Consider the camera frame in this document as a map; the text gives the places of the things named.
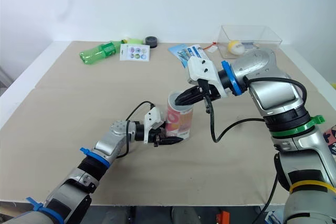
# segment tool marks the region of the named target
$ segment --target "paper cup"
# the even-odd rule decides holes
[[[181,93],[182,92],[172,92],[168,97],[165,129],[167,136],[177,136],[186,140],[190,136],[193,106],[175,105],[175,99]]]

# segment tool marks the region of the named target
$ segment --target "black tape roll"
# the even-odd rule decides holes
[[[158,39],[154,36],[148,36],[145,39],[145,44],[150,46],[150,48],[157,47]]]

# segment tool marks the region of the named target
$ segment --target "robotic arm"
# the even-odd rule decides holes
[[[34,211],[24,213],[6,224],[79,224],[91,204],[90,194],[94,193],[99,180],[124,145],[133,141],[153,143],[154,146],[170,145],[181,140],[179,137],[165,136],[162,113],[157,107],[145,115],[143,124],[117,121],[92,149],[80,149],[86,157],[49,194],[43,204],[27,198],[34,205]]]
[[[224,70],[217,72],[211,61],[192,57],[188,81],[198,85],[175,103],[187,105],[204,99],[211,113],[211,101],[226,97],[229,91],[240,95],[249,89],[279,151],[274,158],[279,182],[290,191],[285,223],[336,223],[336,162],[316,126],[324,122],[323,117],[311,118],[305,109],[305,88],[278,69],[270,49],[250,51],[231,66],[225,61],[222,66]],[[302,97],[293,83],[301,85]]]

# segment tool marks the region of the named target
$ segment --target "clear plastic box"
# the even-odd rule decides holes
[[[217,45],[225,59],[236,59],[242,55],[242,51],[254,48],[267,47],[276,50],[282,42],[267,26],[222,25],[220,30]]]

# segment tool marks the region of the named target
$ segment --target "beige table surface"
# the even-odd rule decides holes
[[[191,87],[181,63],[160,44],[150,62],[119,56],[84,65],[78,53],[97,42],[73,42],[43,76],[0,131],[0,199],[43,201],[76,167],[115,120],[143,100],[165,108],[172,90]],[[216,63],[218,52],[208,53]],[[281,51],[278,66],[308,89],[306,108],[334,125],[336,111]],[[248,93],[214,102],[216,132],[243,118],[260,117]],[[146,108],[134,115],[142,120]],[[204,104],[194,106],[191,139],[154,148],[135,143],[115,161],[92,195],[99,205],[255,205],[266,202],[275,177],[273,144],[266,126],[248,122],[211,140]],[[278,186],[273,204],[288,193]]]

